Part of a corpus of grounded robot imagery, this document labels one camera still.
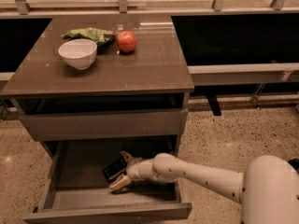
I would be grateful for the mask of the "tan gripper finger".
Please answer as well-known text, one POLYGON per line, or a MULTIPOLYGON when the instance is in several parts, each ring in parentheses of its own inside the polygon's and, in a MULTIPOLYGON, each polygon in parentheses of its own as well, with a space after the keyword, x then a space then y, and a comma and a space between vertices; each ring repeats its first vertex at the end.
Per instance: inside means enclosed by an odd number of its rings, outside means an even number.
POLYGON ((127 163, 127 168, 137 168, 142 161, 141 158, 133 157, 126 151, 121 151, 121 155, 124 157, 127 163))
POLYGON ((132 183, 132 179, 128 175, 121 174, 116 180, 109 185, 113 191, 121 190, 132 183))

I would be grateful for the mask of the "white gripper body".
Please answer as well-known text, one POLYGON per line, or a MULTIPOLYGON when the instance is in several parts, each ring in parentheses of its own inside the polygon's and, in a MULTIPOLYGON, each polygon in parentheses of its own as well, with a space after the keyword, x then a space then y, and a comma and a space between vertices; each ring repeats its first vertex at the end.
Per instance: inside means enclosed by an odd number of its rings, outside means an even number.
POLYGON ((154 177, 153 159, 133 158, 129 160, 126 173, 134 181, 151 180, 154 177))

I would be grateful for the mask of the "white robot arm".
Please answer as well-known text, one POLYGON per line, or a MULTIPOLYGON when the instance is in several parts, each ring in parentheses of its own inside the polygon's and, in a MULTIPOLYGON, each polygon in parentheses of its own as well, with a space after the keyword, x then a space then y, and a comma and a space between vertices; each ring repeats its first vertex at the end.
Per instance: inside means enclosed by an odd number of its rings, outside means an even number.
POLYGON ((173 183, 185 178, 241 204, 241 224, 299 224, 299 174, 275 156, 253 160, 239 173, 183 161, 167 153, 152 159, 123 151, 125 172, 110 185, 121 190, 134 181, 173 183))

